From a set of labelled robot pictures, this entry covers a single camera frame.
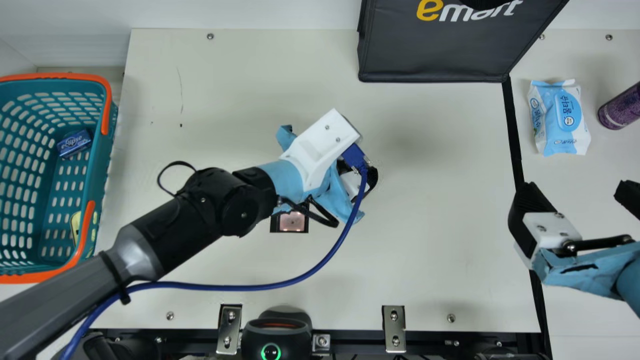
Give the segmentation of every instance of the wet wipes package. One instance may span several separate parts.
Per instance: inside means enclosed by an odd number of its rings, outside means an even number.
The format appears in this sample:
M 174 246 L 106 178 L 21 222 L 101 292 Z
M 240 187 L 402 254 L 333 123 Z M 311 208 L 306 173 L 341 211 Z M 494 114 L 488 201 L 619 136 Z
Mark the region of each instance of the wet wipes package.
M 587 153 L 591 134 L 574 79 L 554 84 L 531 81 L 529 108 L 538 152 L 544 156 Z

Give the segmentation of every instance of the teal shopping basket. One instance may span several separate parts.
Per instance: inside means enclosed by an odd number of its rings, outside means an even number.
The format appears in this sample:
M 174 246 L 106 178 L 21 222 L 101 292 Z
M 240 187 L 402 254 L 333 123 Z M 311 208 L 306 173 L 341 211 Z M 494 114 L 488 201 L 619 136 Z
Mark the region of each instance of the teal shopping basket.
M 42 282 L 93 255 L 117 113 L 100 76 L 0 78 L 0 283 Z M 60 157 L 56 144 L 81 130 L 91 146 Z

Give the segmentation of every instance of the purple can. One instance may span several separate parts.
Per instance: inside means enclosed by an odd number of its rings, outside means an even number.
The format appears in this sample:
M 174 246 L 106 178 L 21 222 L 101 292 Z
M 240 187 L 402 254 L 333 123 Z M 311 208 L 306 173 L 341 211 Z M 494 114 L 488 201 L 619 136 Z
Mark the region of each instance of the purple can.
M 640 83 L 602 105 L 598 120 L 612 130 L 620 130 L 640 119 Z

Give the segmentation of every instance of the black shopping bag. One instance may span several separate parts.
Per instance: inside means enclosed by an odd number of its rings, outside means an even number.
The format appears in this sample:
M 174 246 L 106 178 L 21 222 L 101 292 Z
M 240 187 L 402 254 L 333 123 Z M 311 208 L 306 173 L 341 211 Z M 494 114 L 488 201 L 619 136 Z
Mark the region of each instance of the black shopping bag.
M 474 10 L 459 0 L 363 0 L 358 77 L 502 82 L 567 2 L 513 0 Z

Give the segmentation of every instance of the basket handle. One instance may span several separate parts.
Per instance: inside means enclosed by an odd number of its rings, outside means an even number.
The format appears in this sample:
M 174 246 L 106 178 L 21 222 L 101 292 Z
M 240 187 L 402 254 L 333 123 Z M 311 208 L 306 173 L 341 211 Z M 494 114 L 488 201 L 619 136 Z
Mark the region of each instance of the basket handle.
M 100 133 L 104 136 L 109 134 L 109 114 L 111 113 L 111 102 L 113 96 L 111 93 L 111 85 L 109 81 L 102 76 L 92 74 L 76 74 L 75 72 L 37 72 L 34 74 L 18 74 L 9 75 L 0 78 L 0 83 L 5 81 L 22 81 L 22 80 L 36 80 L 36 79 L 71 79 L 71 80 L 83 80 L 93 81 L 102 85 L 106 91 L 105 104 L 102 109 L 102 120 L 100 121 Z

